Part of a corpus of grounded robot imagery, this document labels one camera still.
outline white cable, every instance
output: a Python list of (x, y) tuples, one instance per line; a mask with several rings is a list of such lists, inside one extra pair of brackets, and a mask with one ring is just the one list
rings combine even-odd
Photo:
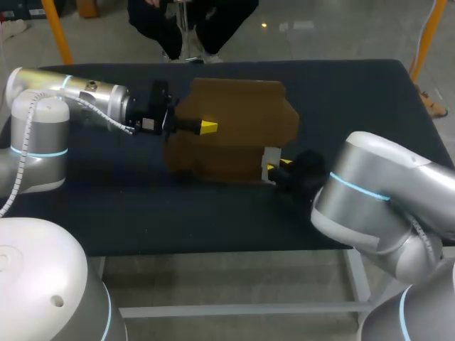
[[(100, 115), (103, 119), (108, 121), (110, 124), (116, 126), (118, 129), (121, 129), (125, 133), (132, 135), (134, 130), (133, 128), (129, 126), (124, 126), (123, 124), (120, 124), (110, 117), (108, 117), (106, 114), (104, 114), (101, 110), (99, 110), (97, 107), (94, 105), (90, 104), (89, 102), (80, 99), (79, 97), (76, 96), (71, 96), (68, 94), (65, 94), (63, 92), (58, 92), (59, 96), (64, 96), (69, 99), (72, 99), (78, 103), (81, 103), (84, 107), (87, 107), (88, 109), (92, 110), (94, 113)], [(43, 98), (46, 97), (54, 97), (55, 93), (54, 92), (37, 92), (33, 96), (33, 99), (30, 102), (30, 107), (28, 108), (28, 115), (26, 119), (26, 128), (23, 134), (23, 142), (22, 142), (22, 150), (21, 150), (21, 158), (19, 159), (19, 166), (17, 169), (16, 173), (16, 179), (14, 181), (14, 186), (13, 189), (11, 190), (11, 193), (8, 197), (8, 200), (6, 201), (5, 205), (1, 208), (0, 210), (0, 218), (2, 218), (9, 210), (9, 208), (13, 205), (14, 200), (16, 199), (16, 196), (18, 195), (19, 188), (21, 187), (22, 183), (22, 177), (23, 177), (23, 172), (26, 166), (26, 160), (27, 160), (27, 154), (28, 154), (28, 142), (30, 140), (30, 133), (31, 133), (31, 124), (33, 121), (33, 116), (36, 113), (36, 108), (38, 106), (38, 102), (41, 101)]]
[(120, 124), (119, 122), (114, 121), (109, 116), (107, 116), (104, 112), (99, 110), (97, 107), (95, 107), (94, 105), (90, 104), (90, 102), (85, 101), (85, 100), (83, 100), (83, 99), (81, 99), (81, 98), (79, 98), (77, 96), (72, 96), (70, 94), (66, 94), (63, 91), (59, 91), (57, 93), (58, 93), (58, 96), (66, 97), (68, 99), (72, 99), (73, 101), (76, 101), (77, 103), (81, 103), (84, 107), (87, 107), (88, 109), (92, 110), (94, 113), (100, 115), (103, 119), (108, 121), (113, 126), (116, 126), (118, 129), (124, 131), (125, 133), (127, 133), (129, 135), (133, 134), (134, 128), (131, 128), (130, 126), (124, 126), (123, 124)]
[(414, 65), (412, 66), (412, 69), (409, 70), (410, 75), (414, 72), (414, 70), (417, 66), (417, 62), (419, 61), (420, 41), (422, 40), (422, 36), (424, 35), (424, 31), (425, 31), (425, 28), (427, 27), (428, 20), (432, 17), (434, 8), (436, 7), (436, 2), (437, 2), (437, 0), (433, 0), (432, 9), (430, 9), (428, 17), (425, 19), (422, 27), (420, 28), (419, 40), (417, 41), (417, 50), (415, 51), (415, 56), (414, 56)]
[(419, 238), (423, 241), (423, 243), (425, 245), (425, 249), (427, 249), (427, 253), (428, 253), (431, 264), (435, 265), (437, 263), (437, 260), (434, 255), (433, 246), (432, 246), (432, 243), (430, 242), (430, 240), (428, 239), (428, 236), (425, 233), (424, 229), (422, 229), (422, 226), (420, 226), (419, 222), (416, 221), (416, 219), (413, 216), (411, 216), (411, 214), (406, 212), (405, 216), (409, 220), (409, 222), (411, 223), (412, 227), (415, 229), (417, 234), (419, 235)]
[(9, 210), (11, 205), (13, 204), (16, 196), (18, 195), (19, 188), (21, 186), (22, 177), (23, 177), (23, 170), (26, 166), (27, 154), (28, 154), (28, 140), (30, 139), (30, 132), (31, 132), (31, 122), (33, 121), (33, 115), (36, 111), (36, 106), (38, 102), (46, 97), (52, 97), (51, 94), (46, 92), (38, 92), (33, 96), (33, 99), (30, 102), (30, 107), (28, 108), (28, 115), (26, 120), (26, 128), (23, 134), (23, 141), (22, 141), (22, 151), (21, 151), (21, 158), (19, 159), (19, 167), (16, 173), (16, 179), (14, 181), (13, 189), (9, 194), (8, 200), (6, 201), (5, 205), (0, 210), (0, 218), (2, 218)]

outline white table frame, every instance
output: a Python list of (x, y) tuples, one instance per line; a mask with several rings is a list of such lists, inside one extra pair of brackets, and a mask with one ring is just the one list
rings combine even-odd
[[(372, 293), (365, 272), (362, 257), (358, 251), (344, 251), (346, 266), (354, 301), (332, 303), (263, 303), (229, 305), (176, 305), (163, 307), (120, 308), (123, 318), (163, 318), (183, 316), (213, 315), (264, 315), (264, 314), (318, 314), (318, 313), (357, 313), (359, 324), (377, 305), (393, 297), (405, 288), (405, 285), (388, 275)], [(102, 276), (105, 257), (92, 259)]]

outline brown cardboard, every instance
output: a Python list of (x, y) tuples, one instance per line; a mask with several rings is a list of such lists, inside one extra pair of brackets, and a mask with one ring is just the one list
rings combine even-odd
[(172, 134), (164, 146), (169, 171), (223, 182), (260, 182), (264, 147), (282, 148), (299, 128), (283, 84), (270, 81), (196, 78), (176, 117), (216, 122), (218, 131)]

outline black tablecloth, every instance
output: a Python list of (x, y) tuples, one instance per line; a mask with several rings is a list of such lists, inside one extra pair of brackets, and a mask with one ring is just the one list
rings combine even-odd
[[(361, 130), (453, 167), (406, 70), (394, 60), (46, 69), (126, 85), (142, 103), (157, 79), (168, 80), (180, 98), (194, 77), (279, 80), (301, 117), (299, 137), (284, 157), (310, 148), (330, 166), (349, 133)], [(55, 222), (90, 256), (344, 248), (272, 186), (176, 183), (164, 167), (162, 143), (74, 125), (64, 186), (21, 195), (9, 216)]]

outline gray concrete floor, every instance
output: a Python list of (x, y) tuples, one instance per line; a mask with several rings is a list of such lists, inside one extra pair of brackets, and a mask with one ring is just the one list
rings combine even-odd
[[(408, 66), (431, 2), (260, 0), (220, 56), (226, 61), (394, 58)], [(70, 11), (62, 19), (76, 63), (161, 61), (160, 47), (128, 24), (125, 8), (124, 0), (104, 0), (101, 18), (83, 20)], [(455, 4), (449, 2), (419, 85), (450, 109), (455, 109), (454, 41)], [(61, 64), (46, 21), (33, 21), (6, 41), (4, 55), (9, 70)], [(2, 84), (6, 75), (4, 69)], [(455, 157), (454, 114), (434, 123)], [(338, 251), (119, 257), (107, 260), (105, 281), (119, 306), (344, 301), (352, 299), (344, 265)], [(369, 265), (367, 270), (374, 286), (380, 273)], [(354, 341), (357, 324), (344, 314), (157, 318), (128, 320), (127, 327), (131, 341)]]

